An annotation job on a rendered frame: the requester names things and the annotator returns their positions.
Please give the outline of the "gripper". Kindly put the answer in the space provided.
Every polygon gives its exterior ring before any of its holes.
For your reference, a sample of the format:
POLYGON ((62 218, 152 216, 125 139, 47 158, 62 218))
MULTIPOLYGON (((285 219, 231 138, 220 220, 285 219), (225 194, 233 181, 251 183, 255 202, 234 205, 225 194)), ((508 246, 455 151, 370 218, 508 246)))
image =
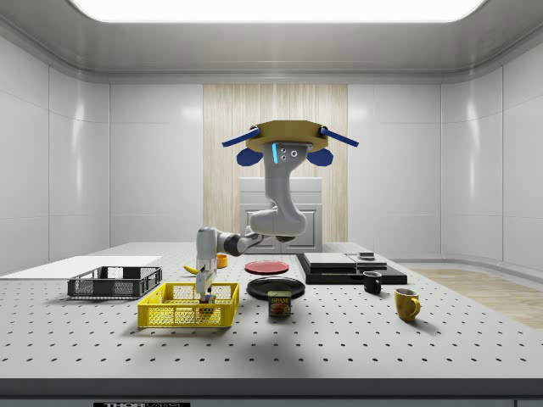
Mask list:
POLYGON ((208 289, 216 277, 217 258, 197 259, 196 266, 199 273, 196 275, 195 292, 199 295, 200 301, 205 300, 208 289))

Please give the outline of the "yellow basket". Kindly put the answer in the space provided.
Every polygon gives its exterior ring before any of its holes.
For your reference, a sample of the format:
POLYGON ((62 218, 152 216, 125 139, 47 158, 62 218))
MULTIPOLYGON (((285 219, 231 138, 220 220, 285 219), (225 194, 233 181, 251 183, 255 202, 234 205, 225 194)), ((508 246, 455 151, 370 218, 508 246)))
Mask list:
POLYGON ((216 302, 212 315, 199 313, 199 295, 194 282, 165 282, 137 304, 139 327, 228 327, 233 324, 239 302, 237 282, 214 282, 216 302))

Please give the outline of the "black plate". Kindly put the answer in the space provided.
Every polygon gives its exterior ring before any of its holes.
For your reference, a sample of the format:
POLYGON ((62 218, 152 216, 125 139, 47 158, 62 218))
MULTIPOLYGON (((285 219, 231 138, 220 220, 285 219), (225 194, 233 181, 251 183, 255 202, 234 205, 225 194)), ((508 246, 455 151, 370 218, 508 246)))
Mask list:
POLYGON ((288 291, 292 298, 297 298, 304 294, 305 285, 299 280, 280 276, 254 279, 247 285, 247 293, 257 299, 267 300, 270 291, 288 291))

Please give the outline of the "red plate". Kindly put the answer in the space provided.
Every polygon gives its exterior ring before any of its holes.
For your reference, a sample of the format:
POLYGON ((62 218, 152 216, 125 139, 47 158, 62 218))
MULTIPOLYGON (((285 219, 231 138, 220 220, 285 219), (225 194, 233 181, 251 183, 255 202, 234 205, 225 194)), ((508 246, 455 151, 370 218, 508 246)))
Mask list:
POLYGON ((272 276, 287 272, 289 265, 278 260, 256 260, 247 263, 244 269, 250 274, 272 276))

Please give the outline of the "flat-sided can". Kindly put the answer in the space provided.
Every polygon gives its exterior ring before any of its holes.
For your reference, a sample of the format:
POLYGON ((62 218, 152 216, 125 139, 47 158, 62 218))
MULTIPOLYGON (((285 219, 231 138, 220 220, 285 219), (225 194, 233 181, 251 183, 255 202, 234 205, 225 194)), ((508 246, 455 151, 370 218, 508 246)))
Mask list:
POLYGON ((270 316, 290 316, 292 312, 290 291, 269 291, 268 309, 270 316))

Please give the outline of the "dark grey basket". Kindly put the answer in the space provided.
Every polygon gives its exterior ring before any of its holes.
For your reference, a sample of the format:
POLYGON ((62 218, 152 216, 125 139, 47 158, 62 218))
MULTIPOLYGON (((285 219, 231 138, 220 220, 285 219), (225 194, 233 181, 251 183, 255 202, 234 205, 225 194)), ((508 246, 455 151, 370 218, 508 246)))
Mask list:
POLYGON ((68 280, 73 298, 140 298, 160 284, 162 268, 101 266, 68 280))

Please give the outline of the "white board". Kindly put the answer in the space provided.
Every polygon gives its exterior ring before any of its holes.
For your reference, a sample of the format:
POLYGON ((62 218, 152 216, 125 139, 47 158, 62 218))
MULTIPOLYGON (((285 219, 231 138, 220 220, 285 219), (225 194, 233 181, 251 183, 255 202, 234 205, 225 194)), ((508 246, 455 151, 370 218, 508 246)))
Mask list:
POLYGON ((145 266, 160 256, 76 256, 0 276, 0 279, 70 279, 100 266, 145 266))

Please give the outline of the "black mug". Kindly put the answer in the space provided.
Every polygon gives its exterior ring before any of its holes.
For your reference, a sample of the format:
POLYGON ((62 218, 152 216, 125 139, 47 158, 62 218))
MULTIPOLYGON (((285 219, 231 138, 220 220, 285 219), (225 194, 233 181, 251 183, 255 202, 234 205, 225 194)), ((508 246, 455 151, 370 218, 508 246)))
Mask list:
POLYGON ((363 282, 367 293, 380 294, 382 289, 382 274, 377 271, 364 271, 363 282))

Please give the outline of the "yellow mug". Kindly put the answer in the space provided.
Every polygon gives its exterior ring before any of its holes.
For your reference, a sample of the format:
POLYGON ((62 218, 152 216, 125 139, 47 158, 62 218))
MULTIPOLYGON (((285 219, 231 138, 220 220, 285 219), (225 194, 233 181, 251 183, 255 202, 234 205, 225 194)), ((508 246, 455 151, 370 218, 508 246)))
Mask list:
POLYGON ((394 296, 398 316, 403 321, 414 321, 421 310, 419 293, 409 288, 396 288, 394 296))

